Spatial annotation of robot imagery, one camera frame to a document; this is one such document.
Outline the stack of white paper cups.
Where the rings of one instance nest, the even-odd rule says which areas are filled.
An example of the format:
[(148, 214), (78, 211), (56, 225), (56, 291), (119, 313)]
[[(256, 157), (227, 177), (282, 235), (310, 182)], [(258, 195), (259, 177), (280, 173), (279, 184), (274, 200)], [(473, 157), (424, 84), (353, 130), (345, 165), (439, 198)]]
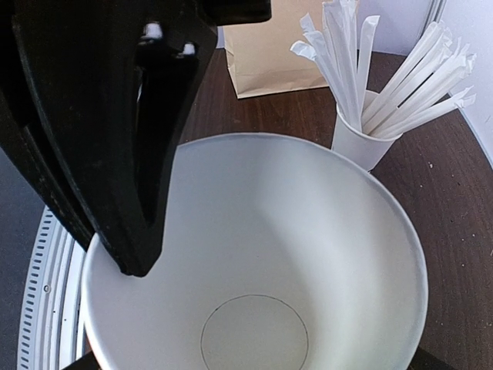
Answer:
[(267, 133), (181, 145), (151, 271), (122, 274), (94, 238), (82, 273), (104, 369), (405, 369), (427, 308), (424, 252), (394, 196)]

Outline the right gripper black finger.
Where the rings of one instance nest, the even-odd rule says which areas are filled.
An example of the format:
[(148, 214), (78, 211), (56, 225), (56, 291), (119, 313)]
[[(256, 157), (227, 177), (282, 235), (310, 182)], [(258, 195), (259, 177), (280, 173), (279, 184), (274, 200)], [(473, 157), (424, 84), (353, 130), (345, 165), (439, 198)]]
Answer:
[(76, 241), (98, 235), (143, 277), (218, 28), (271, 15), (268, 1), (3, 1), (1, 147)]

